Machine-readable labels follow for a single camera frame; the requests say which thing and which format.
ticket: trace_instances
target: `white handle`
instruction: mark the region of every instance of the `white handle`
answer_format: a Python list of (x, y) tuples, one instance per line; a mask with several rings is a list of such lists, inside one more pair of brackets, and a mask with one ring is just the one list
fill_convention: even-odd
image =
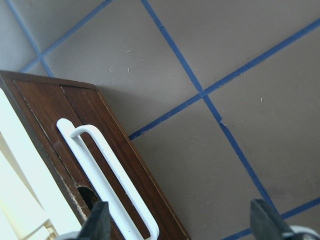
[(100, 196), (101, 200), (108, 201), (110, 215), (112, 216), (124, 238), (126, 240), (143, 239), (136, 225), (133, 223), (126, 209), (114, 192), (112, 186), (109, 184), (105, 175), (80, 137), (80, 134), (84, 132), (90, 134), (104, 156), (106, 162), (109, 164), (126, 194), (130, 198), (133, 206), (142, 218), (150, 233), (150, 237), (147, 240), (158, 239), (159, 227), (154, 217), (150, 213), (145, 202), (142, 200), (126, 171), (121, 166), (119, 160), (99, 129), (93, 125), (82, 125), (75, 128), (72, 122), (65, 118), (59, 119), (56, 125), (66, 143), (69, 145), (71, 151), (77, 158), (83, 171), (95, 188), (96, 192)]

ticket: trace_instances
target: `hole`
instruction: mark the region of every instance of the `hole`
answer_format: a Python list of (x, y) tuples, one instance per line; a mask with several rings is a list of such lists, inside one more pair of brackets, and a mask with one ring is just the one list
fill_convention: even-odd
[(80, 195), (82, 196), (85, 204), (87, 205), (88, 209), (91, 211), (91, 209), (94, 207), (95, 203), (99, 201), (97, 195), (92, 191), (90, 188), (86, 186), (79, 186), (77, 187)]

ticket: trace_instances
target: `tile floor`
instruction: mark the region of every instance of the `tile floor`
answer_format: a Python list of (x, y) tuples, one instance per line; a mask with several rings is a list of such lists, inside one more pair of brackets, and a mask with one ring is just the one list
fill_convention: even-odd
[(93, 83), (193, 240), (252, 198), (320, 231), (320, 2), (0, 0), (0, 69)]

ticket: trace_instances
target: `wooden cabinet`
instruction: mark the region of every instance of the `wooden cabinet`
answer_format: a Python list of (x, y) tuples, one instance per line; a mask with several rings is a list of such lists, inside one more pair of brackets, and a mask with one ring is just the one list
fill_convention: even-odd
[[(75, 127), (92, 124), (102, 132), (155, 218), (160, 230), (159, 240), (189, 239), (147, 166), (94, 85), (0, 71), (0, 87), (81, 223), (99, 197), (56, 127), (60, 118), (70, 120)], [(89, 135), (81, 137), (140, 233), (147, 238), (146, 226), (97, 146)], [(123, 239), (114, 223), (111, 224), (111, 239)]]

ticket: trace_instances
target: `wooden drawer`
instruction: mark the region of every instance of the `wooden drawer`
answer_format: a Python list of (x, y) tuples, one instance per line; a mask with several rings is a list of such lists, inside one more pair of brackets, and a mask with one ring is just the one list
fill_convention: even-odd
[[(92, 124), (102, 132), (155, 218), (160, 230), (159, 240), (189, 239), (147, 166), (94, 85), (0, 71), (0, 87), (81, 223), (99, 197), (56, 127), (60, 118), (70, 120), (75, 127)], [(86, 133), (81, 137), (142, 236), (147, 238), (146, 226), (95, 143)], [(111, 224), (111, 239), (123, 239), (114, 223)]]

